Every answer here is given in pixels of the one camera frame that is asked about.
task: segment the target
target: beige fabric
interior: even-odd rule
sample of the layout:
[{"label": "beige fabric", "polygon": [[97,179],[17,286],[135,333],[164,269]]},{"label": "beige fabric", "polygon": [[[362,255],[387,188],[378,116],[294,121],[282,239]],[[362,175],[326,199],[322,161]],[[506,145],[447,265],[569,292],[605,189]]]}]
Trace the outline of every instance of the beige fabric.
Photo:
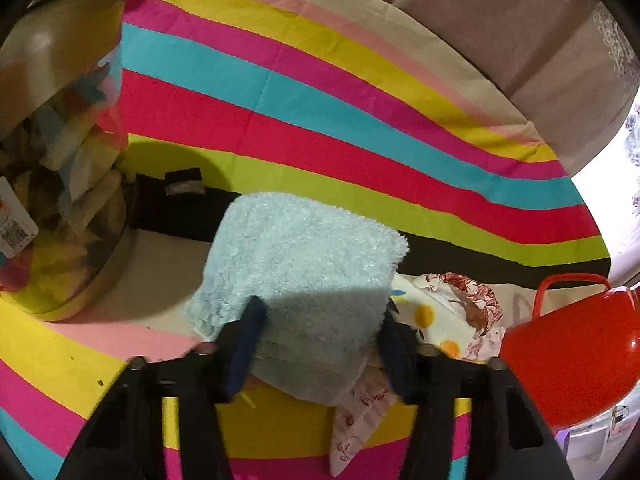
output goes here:
[{"label": "beige fabric", "polygon": [[617,132],[636,86],[593,19],[596,0],[385,0],[459,51],[577,173]]},{"label": "beige fabric", "polygon": [[[210,246],[208,242],[136,231],[127,272],[85,319],[127,320],[162,332],[192,336],[182,310],[200,285]],[[535,290],[511,283],[489,286],[503,312],[498,326],[508,328],[531,319]],[[550,289],[544,295],[542,313],[602,290],[601,285]],[[369,364],[379,366],[376,359]]]}]

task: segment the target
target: fuzzy towel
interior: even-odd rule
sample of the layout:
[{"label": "fuzzy towel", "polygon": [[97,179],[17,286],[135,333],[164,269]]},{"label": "fuzzy towel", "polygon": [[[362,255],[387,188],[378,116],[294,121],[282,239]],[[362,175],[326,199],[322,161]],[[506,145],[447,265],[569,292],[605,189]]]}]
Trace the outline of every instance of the fuzzy towel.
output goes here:
[{"label": "fuzzy towel", "polygon": [[299,399],[334,405],[362,373],[408,250],[393,229],[284,193],[241,196],[220,223],[186,316],[205,339],[269,307],[252,373]]}]

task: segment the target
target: yellow stripe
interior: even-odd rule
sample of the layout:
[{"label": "yellow stripe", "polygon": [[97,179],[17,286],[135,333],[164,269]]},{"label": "yellow stripe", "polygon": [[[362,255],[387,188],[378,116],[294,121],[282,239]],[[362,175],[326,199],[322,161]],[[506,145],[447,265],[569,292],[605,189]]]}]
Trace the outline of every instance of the yellow stripe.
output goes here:
[{"label": "yellow stripe", "polygon": [[[124,362],[60,335],[5,301],[0,301],[0,320],[0,359],[47,397],[88,418]],[[328,452],[331,408],[295,400],[270,386],[259,386],[250,394],[255,409],[241,398],[219,407],[230,457],[293,458]],[[176,409],[175,399],[166,399],[164,443],[174,449]],[[461,399],[456,414],[469,409],[468,400]],[[408,436],[413,418],[414,409],[397,402],[367,446]]]},{"label": "yellow stripe", "polygon": [[336,205],[412,234],[451,242],[526,266],[543,267],[607,258],[601,236],[557,244],[519,244],[470,225],[450,213],[290,166],[248,156],[182,146],[130,134],[124,166],[164,178],[167,171],[200,167],[206,186],[248,193],[281,191]]},{"label": "yellow stripe", "polygon": [[495,155],[524,162],[556,160],[549,146],[524,146],[478,125],[455,104],[335,30],[255,0],[162,0],[190,14],[288,44],[363,79],[415,108],[452,134]]}]

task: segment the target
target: pink stripe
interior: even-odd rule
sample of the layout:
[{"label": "pink stripe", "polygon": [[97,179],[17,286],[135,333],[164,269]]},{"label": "pink stripe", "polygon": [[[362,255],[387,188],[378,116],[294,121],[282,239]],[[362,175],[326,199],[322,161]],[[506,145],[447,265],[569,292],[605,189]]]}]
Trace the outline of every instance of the pink stripe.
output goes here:
[{"label": "pink stripe", "polygon": [[556,160],[527,164],[484,152],[372,84],[259,34],[200,18],[161,0],[127,0],[125,20],[131,25],[196,41],[313,86],[415,139],[492,173],[531,180],[566,176]]},{"label": "pink stripe", "polygon": [[[65,378],[51,378],[64,381]],[[31,436],[60,456],[66,456],[84,418],[31,386],[0,360],[0,406]]]},{"label": "pink stripe", "polygon": [[543,141],[539,139],[531,139],[523,136],[519,132],[512,131],[508,126],[501,126],[495,124],[495,120],[489,118],[485,113],[480,111],[472,102],[462,97],[454,88],[446,84],[439,79],[435,74],[427,70],[423,65],[416,60],[407,56],[404,52],[397,47],[382,40],[378,35],[368,31],[356,23],[338,16],[322,7],[310,4],[306,0],[256,0],[270,6],[277,7],[282,10],[287,10],[305,16],[306,18],[320,23],[325,27],[331,28],[340,34],[350,38],[357,43],[360,43],[374,52],[377,52],[381,56],[385,57],[389,61],[393,62],[396,66],[399,66],[407,73],[413,75],[418,80],[425,83],[436,90],[439,94],[443,95],[451,102],[453,102],[458,108],[464,110],[470,117],[474,118],[478,124],[491,129],[499,135],[505,136],[514,142],[519,142],[524,145],[538,145]]},{"label": "pink stripe", "polygon": [[469,454],[471,444],[471,412],[457,416],[453,426],[451,459],[457,460]]},{"label": "pink stripe", "polygon": [[[56,403],[27,383],[0,361],[0,406],[31,436],[64,457],[78,436],[84,418]],[[404,458],[407,439],[360,451],[340,475],[345,480],[370,479],[372,471],[380,480],[395,480]],[[168,478],[180,480],[180,459],[175,449],[164,451]],[[326,456],[230,460],[234,475],[242,480],[320,480],[331,478]]]},{"label": "pink stripe", "polygon": [[[408,439],[360,450],[340,480],[396,480],[402,467]],[[169,480],[181,480],[179,453],[165,453]],[[304,458],[234,458],[230,460],[234,480],[330,480],[329,460],[324,456]]]},{"label": "pink stripe", "polygon": [[64,322],[48,323],[59,334],[89,348],[126,361],[143,355],[149,361],[165,361],[180,357],[200,340],[171,332],[146,327],[94,319],[92,310],[85,310]]},{"label": "pink stripe", "polygon": [[124,128],[155,139],[237,153],[351,182],[524,244],[598,235],[584,204],[524,210],[488,202],[348,142],[129,70],[118,104]]}]

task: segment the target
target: table surface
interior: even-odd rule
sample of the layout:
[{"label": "table surface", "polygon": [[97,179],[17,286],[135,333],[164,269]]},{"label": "table surface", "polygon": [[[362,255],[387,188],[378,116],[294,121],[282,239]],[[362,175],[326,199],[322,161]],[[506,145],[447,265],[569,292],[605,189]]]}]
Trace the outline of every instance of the table surface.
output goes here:
[{"label": "table surface", "polygon": [[[534,126],[401,11],[379,0],[126,0],[124,22],[128,169],[162,178],[197,166],[207,186],[292,192],[375,218],[434,248],[419,272],[442,260],[496,283],[507,326],[530,315],[540,276],[606,273],[598,229]],[[0,430],[35,480],[55,478],[124,360],[172,358],[196,341],[180,308],[208,250],[139,232],[114,290],[68,322],[0,303]],[[595,287],[550,291],[545,309]],[[234,473],[328,478],[332,410],[264,384],[248,395],[255,408],[220,408]],[[165,407],[174,480],[175,402]],[[396,478],[413,414],[396,403],[340,477]]]}]

